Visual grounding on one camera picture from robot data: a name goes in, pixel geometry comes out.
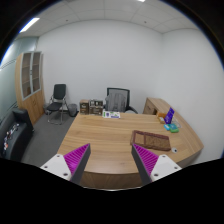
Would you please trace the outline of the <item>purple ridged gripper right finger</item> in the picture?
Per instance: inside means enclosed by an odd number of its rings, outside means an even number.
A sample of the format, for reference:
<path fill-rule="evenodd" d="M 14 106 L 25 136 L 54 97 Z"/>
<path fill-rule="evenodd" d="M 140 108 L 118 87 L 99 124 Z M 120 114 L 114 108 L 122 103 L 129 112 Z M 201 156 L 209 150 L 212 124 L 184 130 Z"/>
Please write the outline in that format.
<path fill-rule="evenodd" d="M 131 153 L 143 185 L 155 182 L 181 170 L 181 167 L 167 155 L 156 155 L 150 150 L 137 144 L 132 145 Z"/>

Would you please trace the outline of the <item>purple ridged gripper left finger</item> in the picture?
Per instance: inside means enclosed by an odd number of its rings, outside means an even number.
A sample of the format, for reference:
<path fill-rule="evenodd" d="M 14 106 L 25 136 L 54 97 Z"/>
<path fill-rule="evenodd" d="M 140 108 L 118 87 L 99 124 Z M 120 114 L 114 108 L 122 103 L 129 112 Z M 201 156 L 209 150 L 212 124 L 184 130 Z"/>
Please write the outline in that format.
<path fill-rule="evenodd" d="M 41 169 L 79 185 L 90 154 L 90 145 L 86 144 L 65 155 L 54 155 Z"/>

